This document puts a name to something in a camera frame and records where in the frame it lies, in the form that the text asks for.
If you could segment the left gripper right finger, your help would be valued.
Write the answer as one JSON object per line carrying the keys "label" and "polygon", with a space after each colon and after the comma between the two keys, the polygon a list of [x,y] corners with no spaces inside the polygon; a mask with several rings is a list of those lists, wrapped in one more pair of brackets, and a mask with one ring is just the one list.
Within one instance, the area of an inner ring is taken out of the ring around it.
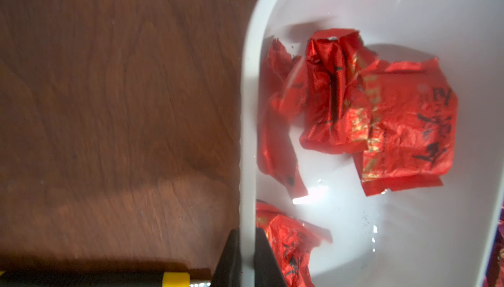
{"label": "left gripper right finger", "polygon": [[287,287],[263,229],[255,231],[255,287]]}

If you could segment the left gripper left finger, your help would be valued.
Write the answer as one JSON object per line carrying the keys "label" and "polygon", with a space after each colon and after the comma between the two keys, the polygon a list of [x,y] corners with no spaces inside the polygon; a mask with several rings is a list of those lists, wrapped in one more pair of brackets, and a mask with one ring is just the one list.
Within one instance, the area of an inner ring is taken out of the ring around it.
{"label": "left gripper left finger", "polygon": [[240,230],[231,230],[220,255],[211,287],[240,287]]}

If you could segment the white storage box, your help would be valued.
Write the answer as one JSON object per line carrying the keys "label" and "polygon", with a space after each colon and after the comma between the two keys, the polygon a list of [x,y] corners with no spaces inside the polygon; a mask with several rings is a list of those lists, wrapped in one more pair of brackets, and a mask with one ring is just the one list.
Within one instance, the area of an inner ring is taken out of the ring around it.
{"label": "white storage box", "polygon": [[258,0],[241,65],[242,286],[256,209],[314,286],[482,286],[503,202],[503,0]]}

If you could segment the red tea bag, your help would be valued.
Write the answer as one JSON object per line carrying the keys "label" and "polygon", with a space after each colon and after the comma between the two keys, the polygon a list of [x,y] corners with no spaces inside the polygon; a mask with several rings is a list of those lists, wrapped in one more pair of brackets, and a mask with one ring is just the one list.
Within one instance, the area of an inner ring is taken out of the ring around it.
{"label": "red tea bag", "polygon": [[293,199],[308,195],[290,138],[290,126],[304,110],[307,86],[304,57],[293,57],[280,39],[274,39],[259,76],[257,165]]}
{"label": "red tea bag", "polygon": [[305,149],[353,156],[367,196],[439,187],[452,167],[458,97],[437,58],[382,60],[357,30],[308,41]]}

